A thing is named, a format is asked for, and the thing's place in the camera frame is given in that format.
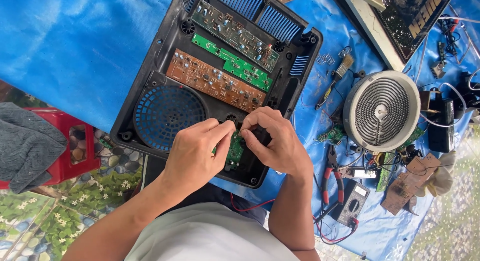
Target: multimeter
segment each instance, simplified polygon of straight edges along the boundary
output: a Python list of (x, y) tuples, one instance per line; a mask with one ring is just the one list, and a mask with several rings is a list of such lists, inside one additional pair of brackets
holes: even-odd
[(330, 216), (337, 222), (347, 226), (353, 226), (353, 219), (356, 219), (367, 200), (370, 190), (359, 182), (350, 179), (344, 192), (344, 202), (337, 205)]

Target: red plastic stool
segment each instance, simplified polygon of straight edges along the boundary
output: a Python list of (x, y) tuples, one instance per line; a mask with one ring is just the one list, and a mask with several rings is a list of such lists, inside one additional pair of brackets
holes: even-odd
[[(94, 135), (93, 127), (91, 125), (54, 107), (25, 109), (35, 112), (47, 122), (51, 123), (51, 125), (60, 130), (67, 139), (67, 149), (65, 152), (63, 152), (60, 157), (46, 169), (47, 172), (52, 175), (52, 178), (45, 182), (44, 185), (59, 184), (65, 180), (75, 178), (78, 175), (100, 168), (100, 159), (95, 159)], [(85, 125), (86, 159), (77, 164), (72, 164), (69, 149), (69, 131), (71, 127), (79, 125)], [(8, 181), (0, 181), (0, 189), (8, 189), (8, 183)]]

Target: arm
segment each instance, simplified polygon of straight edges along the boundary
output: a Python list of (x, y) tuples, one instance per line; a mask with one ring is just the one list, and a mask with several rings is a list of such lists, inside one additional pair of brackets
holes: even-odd
[[(272, 137), (268, 146), (249, 130), (255, 125), (265, 128)], [(314, 166), (290, 121), (278, 110), (261, 107), (245, 118), (241, 134), (264, 165), (287, 174), (270, 211), (270, 233), (300, 260), (319, 261), (311, 209)]]
[(234, 130), (231, 121), (219, 125), (216, 119), (208, 119), (179, 131), (158, 178), (83, 232), (62, 260), (123, 260), (149, 223), (207, 184), (223, 168)]

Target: red-handled pliers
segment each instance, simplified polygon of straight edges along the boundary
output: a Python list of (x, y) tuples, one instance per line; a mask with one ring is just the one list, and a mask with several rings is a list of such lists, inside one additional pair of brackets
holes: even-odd
[(336, 184), (338, 186), (338, 205), (343, 204), (343, 180), (339, 172), (339, 164), (337, 163), (337, 151), (335, 146), (330, 145), (328, 148), (328, 161), (325, 172), (323, 173), (323, 179), (321, 180), (321, 191), (323, 194), (323, 203), (328, 205), (328, 179), (330, 174), (335, 175)]

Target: white shirt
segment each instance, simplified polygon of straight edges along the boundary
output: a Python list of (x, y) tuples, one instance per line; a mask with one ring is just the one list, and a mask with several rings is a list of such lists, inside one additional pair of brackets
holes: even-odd
[(257, 221), (219, 203), (176, 209), (148, 224), (125, 261), (299, 261)]

